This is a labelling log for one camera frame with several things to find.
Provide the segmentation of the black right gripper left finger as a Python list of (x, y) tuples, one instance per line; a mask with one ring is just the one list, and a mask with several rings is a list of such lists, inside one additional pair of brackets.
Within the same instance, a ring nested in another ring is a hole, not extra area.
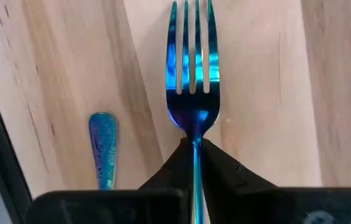
[(63, 190), (37, 197), (26, 224), (189, 224), (192, 144), (187, 138), (136, 190)]

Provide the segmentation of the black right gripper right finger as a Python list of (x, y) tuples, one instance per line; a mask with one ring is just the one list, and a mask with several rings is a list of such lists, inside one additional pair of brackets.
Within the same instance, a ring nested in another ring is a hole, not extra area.
[(351, 224), (351, 187), (278, 187), (202, 141), (211, 224)]

